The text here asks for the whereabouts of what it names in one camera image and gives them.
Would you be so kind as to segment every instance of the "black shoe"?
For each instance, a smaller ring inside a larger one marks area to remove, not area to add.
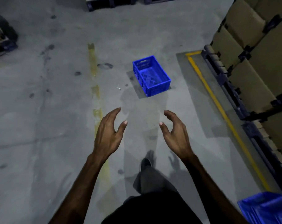
[[[144,158],[141,162],[141,171],[143,171],[146,167],[151,167],[151,162],[149,159]]]

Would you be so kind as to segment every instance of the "concrete floor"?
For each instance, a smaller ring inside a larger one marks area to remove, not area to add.
[[[99,107],[106,114],[121,106],[115,125],[129,124],[100,173],[85,223],[100,223],[138,194],[132,182],[149,150],[156,168],[209,223],[190,175],[163,140],[158,122],[170,126],[163,110],[186,124],[194,152],[233,204],[262,190],[204,88],[195,77],[186,79],[186,60],[176,56],[210,43],[232,2],[137,3],[90,13],[84,0],[0,0],[0,14],[20,35],[19,49],[0,57],[0,223],[49,221],[92,152]],[[90,43],[101,64],[96,78]],[[132,61],[150,55],[172,83],[145,98],[130,77]],[[95,85],[100,98],[92,93]]]

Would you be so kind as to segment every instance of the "black shirt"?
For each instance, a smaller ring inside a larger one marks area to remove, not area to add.
[[[202,224],[177,192],[163,191],[136,196],[124,202],[102,224],[192,223]]]

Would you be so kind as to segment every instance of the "forearm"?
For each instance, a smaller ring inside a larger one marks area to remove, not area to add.
[[[194,154],[183,161],[195,183],[211,223],[247,223],[244,217],[226,198]]]
[[[92,191],[103,165],[101,158],[89,155],[68,195],[55,213],[53,223],[83,223],[90,203]]]

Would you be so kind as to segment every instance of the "left hand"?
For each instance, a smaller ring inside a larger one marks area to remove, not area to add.
[[[102,162],[105,162],[118,149],[124,130],[128,124],[128,121],[124,121],[120,124],[117,132],[114,130],[114,121],[120,110],[120,107],[114,109],[102,118],[99,124],[92,154]]]

